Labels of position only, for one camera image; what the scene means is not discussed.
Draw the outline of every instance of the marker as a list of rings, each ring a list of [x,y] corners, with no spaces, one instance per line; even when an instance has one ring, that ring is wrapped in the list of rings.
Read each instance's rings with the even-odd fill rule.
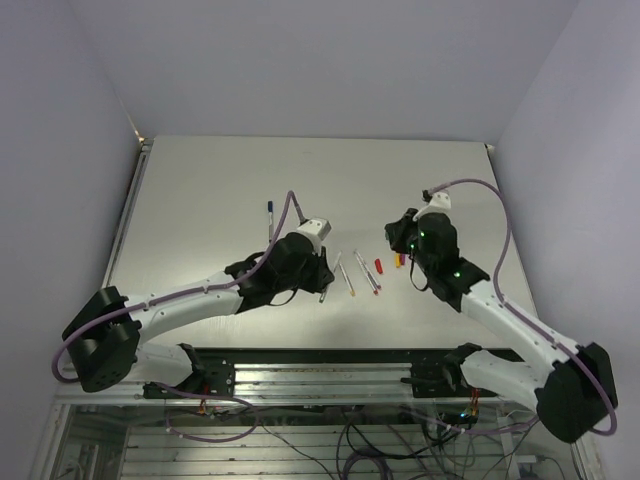
[[[360,252],[358,252],[358,250],[356,249],[356,250],[353,251],[353,253],[356,256],[356,258],[358,259],[358,263],[361,264],[361,267],[366,272],[367,276],[371,277],[371,280],[373,280],[373,284],[376,287],[376,289],[377,290],[382,290],[382,285],[380,285],[380,282],[378,281],[376,276],[369,269],[369,266],[367,265],[367,262],[364,261],[364,258],[362,258],[362,255],[360,255]]]
[[[351,285],[351,280],[349,279],[349,275],[347,275],[347,271],[344,269],[344,265],[342,265],[342,262],[338,262],[338,267],[340,267],[340,271],[342,272],[344,281],[349,287],[349,293],[351,294],[352,297],[355,297],[356,291],[353,289],[353,285]]]
[[[269,214],[269,242],[273,239],[273,202],[267,202],[267,213]]]
[[[364,275],[364,278],[366,278],[367,281],[369,282],[369,285],[371,285],[371,290],[373,290],[373,294],[378,295],[378,287],[376,286],[376,282],[371,276],[371,274],[367,271],[366,265],[362,262],[361,258],[358,255],[358,251],[356,250],[353,253],[356,256],[356,260],[358,260],[358,265],[360,265],[360,270],[362,270],[362,274]]]
[[[336,269],[338,268],[338,265],[340,264],[340,257],[342,257],[342,250],[340,250],[338,252],[338,255],[336,255],[336,260],[333,263],[333,267],[331,268],[331,273],[336,273]],[[327,298],[327,293],[329,293],[329,287],[331,286],[331,284],[327,285],[325,287],[325,289],[322,291],[322,294],[320,295],[320,299],[318,300],[318,302],[320,303],[324,303],[324,299]]]

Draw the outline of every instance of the tabletop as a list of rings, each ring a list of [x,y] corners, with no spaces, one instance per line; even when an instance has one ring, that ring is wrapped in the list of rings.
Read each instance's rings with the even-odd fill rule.
[[[262,251],[268,241],[267,202],[275,221],[294,190],[307,217],[327,218],[329,264],[342,250],[356,290],[339,272],[327,299],[300,292],[288,305],[211,318],[154,339],[195,347],[451,348],[472,341],[504,343],[477,322],[417,291],[408,266],[396,268],[384,225],[422,190],[472,177],[495,184],[485,145],[473,142],[160,136],[137,187],[135,204],[113,266],[111,284],[123,294],[190,283]],[[477,185],[452,187],[450,217],[461,254],[492,272],[502,249],[505,217],[497,198]],[[290,210],[285,231],[297,226]],[[373,295],[353,255],[373,267],[382,290]],[[514,245],[501,273],[505,293],[533,311]],[[416,284],[424,277],[416,269]],[[276,302],[286,299],[276,298]]]

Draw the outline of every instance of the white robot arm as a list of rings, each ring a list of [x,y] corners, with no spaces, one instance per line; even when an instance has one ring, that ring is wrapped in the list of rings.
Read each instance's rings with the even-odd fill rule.
[[[123,380],[164,383],[189,391],[214,384],[191,346],[148,342],[206,318],[269,305],[281,292],[323,292],[334,280],[322,246],[330,230],[327,220],[305,220],[275,242],[252,275],[247,272],[258,266],[264,252],[164,292],[125,297],[113,286],[99,290],[62,335],[82,388],[99,392]],[[87,328],[91,323],[96,325]],[[57,359],[52,367],[56,375]]]
[[[432,199],[424,195],[425,201]],[[437,200],[442,207],[442,199]],[[547,429],[566,442],[580,438],[617,406],[606,351],[595,343],[580,346],[507,301],[486,272],[460,256],[457,231],[445,213],[409,209],[387,224],[385,233],[392,250],[418,265],[436,297],[483,324],[522,359],[507,361],[478,345],[462,345],[443,364],[453,389],[481,388],[515,400],[537,412]]]

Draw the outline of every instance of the purple cable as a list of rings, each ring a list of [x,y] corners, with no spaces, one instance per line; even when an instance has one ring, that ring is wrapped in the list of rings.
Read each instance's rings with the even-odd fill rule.
[[[69,345],[71,345],[73,342],[75,342],[83,333],[85,333],[88,330],[91,330],[93,327],[100,325],[102,323],[108,322],[110,320],[113,320],[114,318],[119,317],[120,315],[124,315],[127,313],[133,313],[133,312],[137,312],[139,310],[143,310],[145,308],[151,307],[151,306],[155,306],[158,305],[160,303],[164,303],[164,302],[168,302],[170,300],[174,300],[176,298],[180,298],[180,297],[184,297],[186,295],[195,295],[195,294],[202,294],[204,295],[206,292],[210,291],[210,290],[226,290],[228,288],[231,287],[235,287],[236,285],[244,282],[245,280],[247,280],[249,277],[251,277],[254,273],[256,273],[256,271],[258,271],[258,269],[260,267],[262,267],[262,265],[264,264],[264,262],[267,261],[267,258],[269,257],[269,254],[271,254],[271,251],[273,250],[273,247],[276,243],[276,240],[278,240],[278,237],[280,236],[280,232],[282,231],[282,228],[284,226],[284,221],[287,218],[287,212],[289,211],[289,204],[293,201],[293,205],[296,209],[296,212],[298,214],[298,218],[300,220],[300,222],[304,222],[306,219],[302,213],[302,209],[300,208],[300,204],[298,203],[298,200],[296,198],[295,193],[293,193],[292,190],[290,190],[287,193],[287,198],[285,200],[284,203],[284,208],[282,210],[282,215],[280,216],[280,221],[278,222],[278,226],[276,227],[275,232],[273,233],[273,238],[271,239],[271,242],[269,243],[269,246],[267,247],[267,249],[265,250],[264,254],[262,255],[262,257],[260,258],[260,260],[258,260],[258,263],[256,263],[256,265],[249,270],[247,273],[245,273],[244,275],[242,275],[241,277],[229,282],[229,283],[222,283],[222,284],[218,284],[218,285],[209,285],[206,289],[206,291],[203,291],[203,289],[201,287],[197,287],[197,288],[189,288],[187,290],[182,290],[180,292],[174,292],[174,293],[170,293],[168,295],[165,295],[163,297],[158,297],[155,298],[151,301],[149,301],[149,304],[147,305],[146,303],[137,303],[135,305],[131,305],[129,307],[125,307],[125,308],[121,308],[119,310],[116,310],[114,312],[111,313],[107,313],[105,315],[102,315],[94,320],[91,320],[90,322],[84,324],[82,327],[78,328],[76,331],[74,331],[71,335],[69,335],[63,342],[62,345],[60,345],[60,347],[58,347],[58,349],[56,350],[56,352],[53,355],[53,359],[51,360],[51,372],[53,373],[53,376],[56,378],[56,380],[58,380],[59,382],[62,383],[74,383],[77,382],[79,379],[76,378],[66,378],[62,375],[62,373],[60,373],[60,369],[58,368],[58,363],[60,362],[60,358],[62,357],[62,354],[64,353],[64,351],[69,347]]]
[[[201,395],[199,393],[187,393],[187,392],[181,392],[180,390],[170,387],[169,385],[165,385],[164,383],[156,382],[156,385],[158,385],[160,388],[164,388],[168,392],[171,392],[175,395],[179,395],[183,398],[194,398],[198,400],[219,400],[224,402],[239,403],[240,405],[244,405],[245,407],[250,408],[253,411],[253,414],[255,416],[255,421],[253,425],[249,427],[249,429],[247,429],[246,431],[239,433],[238,435],[234,435],[233,437],[216,439],[216,438],[198,437],[195,435],[189,435],[188,433],[179,432],[178,430],[173,428],[173,426],[171,425],[171,416],[169,412],[167,412],[167,414],[165,415],[165,425],[167,427],[167,431],[173,435],[179,436],[180,438],[186,438],[187,440],[194,440],[196,442],[204,442],[204,443],[228,443],[228,442],[233,442],[235,440],[240,440],[241,438],[251,435],[255,431],[255,429],[260,426],[260,413],[258,409],[251,403],[241,398],[225,397],[221,395]]]
[[[507,302],[506,299],[504,298],[504,294],[502,293],[502,290],[500,289],[500,285],[499,285],[499,282],[498,282],[498,276],[500,274],[500,269],[502,268],[502,264],[504,263],[504,259],[506,258],[507,251],[509,249],[509,242],[511,240],[511,221],[509,220],[509,215],[507,213],[507,206],[505,204],[504,198],[502,197],[502,194],[500,193],[500,191],[496,187],[491,185],[490,183],[485,182],[484,180],[480,180],[480,179],[477,179],[477,178],[462,178],[460,180],[454,180],[452,182],[447,182],[447,183],[443,183],[442,185],[438,185],[437,187],[434,187],[431,190],[429,190],[429,194],[433,195],[433,194],[435,194],[437,192],[445,190],[446,188],[449,188],[449,187],[452,187],[452,186],[455,186],[455,185],[460,185],[462,183],[476,183],[478,185],[482,185],[482,186],[488,188],[489,190],[491,190],[498,197],[498,199],[500,200],[500,203],[502,204],[502,209],[504,210],[504,215],[505,215],[506,223],[507,223],[507,235],[506,235],[506,238],[505,238],[505,241],[504,241],[504,247],[502,248],[502,253],[500,253],[500,258],[498,259],[498,263],[496,264],[496,268],[493,271],[493,288],[496,291],[496,295],[498,297],[498,300],[500,300],[500,303],[502,303],[502,305],[504,305],[504,307],[507,310],[509,310],[511,313],[513,313],[525,325],[527,325],[534,332],[536,332],[538,335],[540,335],[546,341],[551,343],[551,345],[557,347],[562,353],[564,353],[571,360],[573,360],[573,362],[578,366],[578,368],[582,371],[582,373],[585,374],[585,376],[589,379],[589,381],[595,387],[596,391],[598,392],[598,395],[600,395],[600,398],[602,398],[602,401],[604,402],[604,405],[605,405],[605,407],[607,409],[607,413],[609,415],[609,419],[611,421],[611,425],[609,426],[608,430],[597,430],[597,429],[593,428],[593,429],[591,429],[591,431],[593,433],[596,433],[598,435],[603,435],[603,436],[611,436],[611,435],[613,435],[618,430],[618,417],[616,415],[615,409],[613,408],[613,404],[611,403],[611,400],[609,399],[609,396],[607,395],[607,392],[604,391],[604,388],[602,387],[602,385],[600,384],[598,379],[593,375],[593,373],[591,373],[591,370],[589,370],[589,368],[584,364],[584,362],[582,360],[580,360],[580,358],[578,358],[578,356],[575,353],[573,353],[571,350],[569,350],[569,348],[567,346],[563,345],[560,342],[556,342],[556,340],[553,338],[553,336],[551,336],[550,334],[545,332],[542,328],[540,328],[538,325],[536,325],[531,320],[529,320],[526,317],[526,315],[524,315],[523,313],[518,311],[512,305],[510,305],[509,302]]]
[[[446,422],[443,422],[439,418],[434,418],[428,415],[424,415],[423,413],[417,412],[408,407],[404,407],[403,410],[405,410],[407,413],[409,413],[413,417],[426,420],[429,423],[434,423],[436,425],[440,425],[441,427],[445,427],[447,431],[450,430],[452,432],[456,432],[464,435],[501,435],[503,433],[520,432],[522,430],[526,430],[528,427],[531,427],[534,423],[538,421],[538,417],[534,415],[531,419],[527,420],[526,422],[520,423],[518,425],[512,425],[510,427],[502,427],[495,430],[477,430],[474,428],[472,430],[467,428],[460,428],[455,425],[450,425]]]

